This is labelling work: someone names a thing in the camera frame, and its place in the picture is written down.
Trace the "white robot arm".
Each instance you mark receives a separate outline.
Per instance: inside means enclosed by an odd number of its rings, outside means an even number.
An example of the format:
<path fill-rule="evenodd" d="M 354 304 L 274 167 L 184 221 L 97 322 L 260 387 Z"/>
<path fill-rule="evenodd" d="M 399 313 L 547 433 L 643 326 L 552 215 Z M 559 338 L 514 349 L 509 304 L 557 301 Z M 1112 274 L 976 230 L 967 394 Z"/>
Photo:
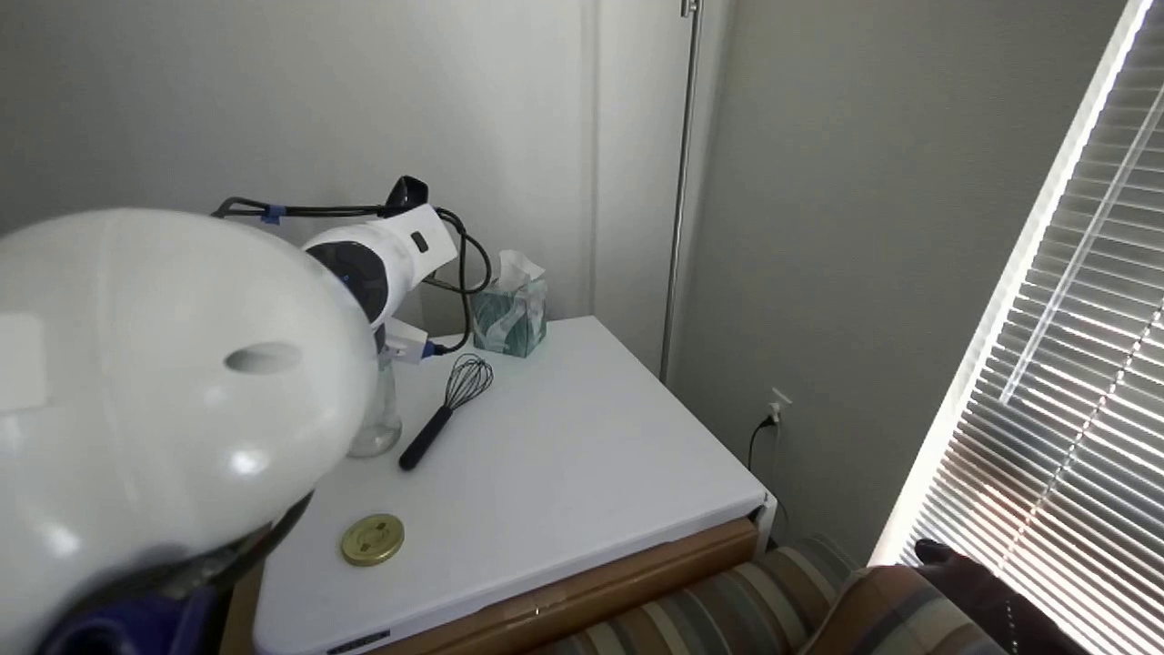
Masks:
<path fill-rule="evenodd" d="M 375 331 L 450 259 L 434 207 L 308 244 L 151 207 L 6 232 L 0 646 L 301 503 L 375 407 Z"/>

